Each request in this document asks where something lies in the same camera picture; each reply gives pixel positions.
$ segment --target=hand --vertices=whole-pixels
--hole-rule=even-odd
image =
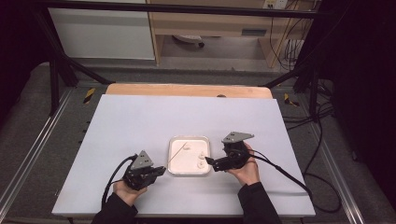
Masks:
[[[245,143],[245,146],[249,149],[249,153],[253,155],[251,146],[247,143]],[[260,182],[259,167],[256,160],[252,157],[247,160],[247,163],[242,168],[228,170],[227,172],[234,175],[242,186]]]
[[[123,180],[113,184],[113,192],[130,206],[134,204],[134,201],[137,199],[137,197],[147,190],[148,188],[143,188],[141,190],[131,189],[125,184]]]

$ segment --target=wall outlet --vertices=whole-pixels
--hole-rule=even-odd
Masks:
[[[274,9],[285,9],[288,0],[276,0],[274,4]]]
[[[262,8],[268,8],[268,9],[275,8],[275,4],[276,4],[276,0],[265,0]]]

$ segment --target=black sleeve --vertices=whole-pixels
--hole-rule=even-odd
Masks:
[[[137,214],[134,205],[131,207],[117,194],[108,197],[102,210],[93,218],[92,224],[131,224]]]
[[[281,223],[262,182],[245,185],[239,190],[238,198],[244,210],[245,224]]]

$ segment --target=small white container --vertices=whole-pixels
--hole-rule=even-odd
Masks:
[[[168,170],[173,175],[206,175],[210,165],[209,140],[204,136],[180,135],[169,142]]]

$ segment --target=white table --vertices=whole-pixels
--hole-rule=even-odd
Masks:
[[[176,135],[203,135],[211,157],[225,156],[221,140],[231,131],[253,133],[247,142],[303,181],[276,100],[188,96],[103,95],[52,210],[65,217],[92,217],[106,183],[125,158],[146,150],[154,166],[166,166]],[[116,175],[121,178],[127,164]],[[281,217],[314,216],[307,193],[259,161],[261,180]],[[234,217],[243,214],[229,174],[179,177],[165,172],[139,197],[140,217]]]

